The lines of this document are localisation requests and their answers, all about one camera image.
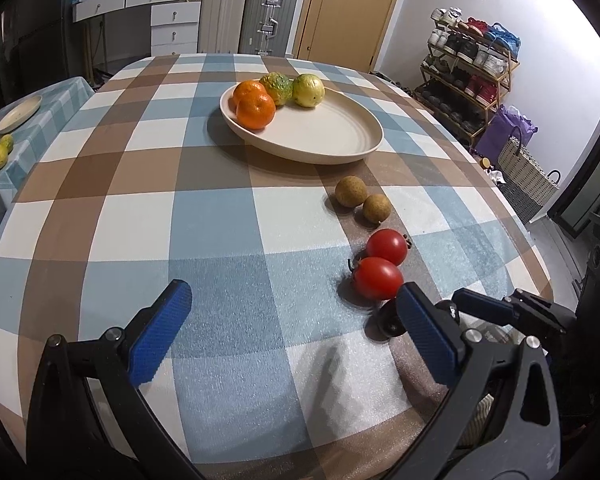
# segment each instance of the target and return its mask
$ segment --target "suitcase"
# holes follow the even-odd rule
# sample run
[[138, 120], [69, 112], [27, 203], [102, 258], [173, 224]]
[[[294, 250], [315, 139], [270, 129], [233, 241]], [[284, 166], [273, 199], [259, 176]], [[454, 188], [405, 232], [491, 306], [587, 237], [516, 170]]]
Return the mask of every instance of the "suitcase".
[[202, 0], [198, 52], [236, 54], [245, 0]]
[[247, 0], [238, 52], [285, 57], [297, 1]]

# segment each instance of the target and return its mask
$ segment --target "red tomato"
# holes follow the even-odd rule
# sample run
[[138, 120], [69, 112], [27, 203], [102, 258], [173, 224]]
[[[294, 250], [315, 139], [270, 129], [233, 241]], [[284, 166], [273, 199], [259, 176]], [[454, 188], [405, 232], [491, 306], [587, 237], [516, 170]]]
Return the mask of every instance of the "red tomato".
[[377, 256], [400, 265], [411, 249], [411, 241], [406, 235], [393, 229], [380, 229], [371, 235], [366, 243], [366, 255]]
[[404, 283], [400, 269], [384, 258], [374, 256], [354, 262], [349, 261], [354, 288], [368, 300], [395, 298]]

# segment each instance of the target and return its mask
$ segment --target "tangerine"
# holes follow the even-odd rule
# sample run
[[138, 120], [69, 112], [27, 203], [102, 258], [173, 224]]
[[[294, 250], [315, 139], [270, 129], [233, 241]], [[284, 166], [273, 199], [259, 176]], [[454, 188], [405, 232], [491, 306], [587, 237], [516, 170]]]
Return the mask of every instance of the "tangerine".
[[240, 126], [260, 130], [267, 126], [276, 114], [276, 104], [266, 92], [251, 92], [239, 102], [235, 111]]
[[264, 88], [264, 85], [262, 83], [253, 79], [243, 81], [234, 89], [234, 105], [237, 107], [240, 100], [246, 95], [251, 94], [252, 92], [266, 94], [267, 89]]

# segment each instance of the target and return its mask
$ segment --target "metal bolt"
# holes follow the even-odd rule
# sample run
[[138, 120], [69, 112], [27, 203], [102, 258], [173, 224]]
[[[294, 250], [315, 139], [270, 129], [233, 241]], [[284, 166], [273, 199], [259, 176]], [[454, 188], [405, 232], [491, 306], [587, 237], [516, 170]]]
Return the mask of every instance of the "metal bolt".
[[470, 328], [464, 333], [464, 338], [467, 341], [471, 341], [472, 343], [479, 343], [480, 341], [482, 341], [482, 334], [479, 330], [476, 330], [475, 328]]
[[46, 344], [49, 346], [58, 346], [62, 341], [62, 337], [58, 334], [53, 334], [49, 339], [46, 340]]
[[539, 348], [540, 340], [534, 335], [528, 335], [526, 336], [526, 344], [531, 346], [531, 348]]
[[122, 337], [122, 329], [117, 326], [109, 328], [109, 330], [104, 333], [104, 337], [109, 341], [117, 341]]

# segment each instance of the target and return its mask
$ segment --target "plate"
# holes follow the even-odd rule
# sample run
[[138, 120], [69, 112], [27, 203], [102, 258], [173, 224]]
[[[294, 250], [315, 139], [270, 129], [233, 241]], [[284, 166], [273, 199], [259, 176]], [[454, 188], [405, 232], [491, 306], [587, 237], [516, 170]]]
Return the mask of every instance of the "plate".
[[30, 97], [6, 114], [0, 120], [0, 135], [8, 134], [29, 119], [40, 108], [40, 101], [42, 101], [40, 95]]
[[345, 164], [374, 152], [384, 133], [378, 119], [363, 105], [325, 88], [315, 108], [289, 103], [262, 130], [237, 123], [229, 99], [237, 85], [220, 98], [220, 111], [229, 127], [245, 142], [272, 155], [309, 164]]

